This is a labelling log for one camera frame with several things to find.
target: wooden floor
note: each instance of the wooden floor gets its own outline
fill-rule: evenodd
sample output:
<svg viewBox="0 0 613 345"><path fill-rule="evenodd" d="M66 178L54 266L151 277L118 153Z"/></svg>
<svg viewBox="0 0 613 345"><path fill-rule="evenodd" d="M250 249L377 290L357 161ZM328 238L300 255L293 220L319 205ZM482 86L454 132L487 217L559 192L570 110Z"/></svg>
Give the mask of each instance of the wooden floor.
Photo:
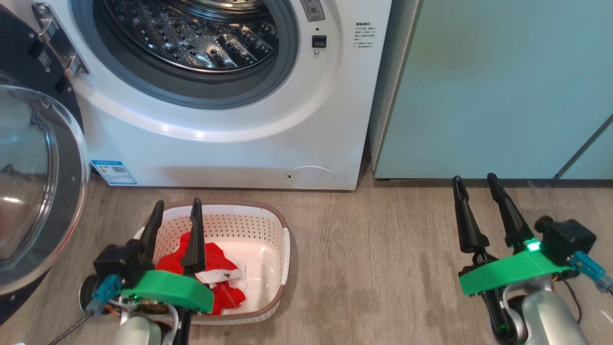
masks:
<svg viewBox="0 0 613 345"><path fill-rule="evenodd" d="M536 188L509 194L529 223L549 214L577 219L598 236L592 256L613 272L613 188ZM469 188L471 206L506 256L504 234L489 191ZM94 178L71 242L32 298L3 326L0 344L47 344L82 313L81 281L109 243L125 243L158 199L259 201L279 209L292 234L289 286L269 320L237 327L194 327L191 344L494 344L481 300L462 295L457 272L471 261L458 248L450 183L376 183L356 192L284 192L110 188ZM585 277L572 281L592 344L610 344L613 298ZM568 292L557 289L576 312ZM89 320L64 344L108 345L112 316Z"/></svg>

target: door hinge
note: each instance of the door hinge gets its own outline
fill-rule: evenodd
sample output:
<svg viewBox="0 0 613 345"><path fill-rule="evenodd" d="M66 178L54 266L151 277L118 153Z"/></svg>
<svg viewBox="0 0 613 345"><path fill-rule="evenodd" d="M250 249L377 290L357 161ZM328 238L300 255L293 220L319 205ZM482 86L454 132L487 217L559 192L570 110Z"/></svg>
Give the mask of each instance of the door hinge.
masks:
<svg viewBox="0 0 613 345"><path fill-rule="evenodd" d="M53 13L51 5L46 2L35 2L32 4L32 11L41 29L38 38L59 58L64 68L64 76L70 79L76 73L89 74L89 70Z"/></svg>

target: red cloth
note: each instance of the red cloth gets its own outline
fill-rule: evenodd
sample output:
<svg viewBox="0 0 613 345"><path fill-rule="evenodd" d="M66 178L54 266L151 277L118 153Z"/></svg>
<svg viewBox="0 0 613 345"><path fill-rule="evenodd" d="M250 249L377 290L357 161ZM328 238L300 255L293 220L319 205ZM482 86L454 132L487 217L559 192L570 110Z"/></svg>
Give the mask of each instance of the red cloth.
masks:
<svg viewBox="0 0 613 345"><path fill-rule="evenodd" d="M188 248L189 233L181 235L179 249L172 254L168 254L161 258L156 265L156 269L168 271L177 274L183 274L181 266L181 258L185 255ZM205 243L205 262L207 268L205 272L214 271L216 269L233 271L238 269L234 263L226 259L224 251L221 250L215 243ZM235 309L246 300L245 294L240 290L230 286L227 281L216 283L211 289L215 296L213 301L213 315L220 315L223 309Z"/></svg>

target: light blue cabinet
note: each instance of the light blue cabinet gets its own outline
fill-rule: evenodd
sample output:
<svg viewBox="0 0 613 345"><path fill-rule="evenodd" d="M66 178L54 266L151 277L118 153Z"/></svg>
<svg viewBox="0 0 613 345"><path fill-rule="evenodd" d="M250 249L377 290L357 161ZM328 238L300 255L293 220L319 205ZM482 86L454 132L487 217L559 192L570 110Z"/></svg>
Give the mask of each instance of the light blue cabinet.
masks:
<svg viewBox="0 0 613 345"><path fill-rule="evenodd" d="M553 178L613 113L611 14L610 0L396 0L375 177Z"/></svg>
<svg viewBox="0 0 613 345"><path fill-rule="evenodd" d="M562 179L613 179L613 126L606 129L564 172Z"/></svg>

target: wire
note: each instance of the wire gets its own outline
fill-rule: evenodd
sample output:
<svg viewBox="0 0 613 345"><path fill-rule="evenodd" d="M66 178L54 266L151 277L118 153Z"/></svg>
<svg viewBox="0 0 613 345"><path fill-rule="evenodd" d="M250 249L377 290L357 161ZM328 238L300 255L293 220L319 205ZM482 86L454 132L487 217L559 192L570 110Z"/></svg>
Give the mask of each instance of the wire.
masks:
<svg viewBox="0 0 613 345"><path fill-rule="evenodd" d="M177 312L177 309L172 306L171 304L168 304L168 308L170 309L170 312L172 313L172 329L170 332L166 333L166 336L164 337L164 342L162 345L172 345L172 343L175 341L175 336L177 335L177 329L179 328L179 313Z"/></svg>
<svg viewBox="0 0 613 345"><path fill-rule="evenodd" d="M135 303L130 303L130 304L128 304L128 303L121 303L121 302L117 302L115 300L109 300L109 303L114 305L114 306L118 306L120 308L123 308L124 311L127 311L127 312L135 311L136 308L139 307Z"/></svg>
<svg viewBox="0 0 613 345"><path fill-rule="evenodd" d="M119 312L111 308L108 304L104 306L104 309L115 316L120 316Z"/></svg>
<svg viewBox="0 0 613 345"><path fill-rule="evenodd" d="M69 334L71 334L74 330L76 330L79 326L81 326L82 323L84 323L85 321L87 321L87 319L89 319L90 317L92 317L94 315L94 311L90 311L87 314L85 314L85 316L83 316L83 318L81 320L79 320L76 324L74 324L71 328L68 328L64 333L62 333L59 337L55 338L52 342L49 343L49 345L56 345L58 344L60 341L62 341L65 337L67 337Z"/></svg>
<svg viewBox="0 0 613 345"><path fill-rule="evenodd" d="M571 284L567 282L566 279L564 279L564 277L560 277L560 280L562 281L562 283L564 283L564 285L566 285L566 287L568 288L568 292L571 293L571 297L573 298L573 301L577 305L577 324L580 324L581 320L583 319L583 311L581 310L581 305L579 304L577 295L574 293L574 290L571 287Z"/></svg>

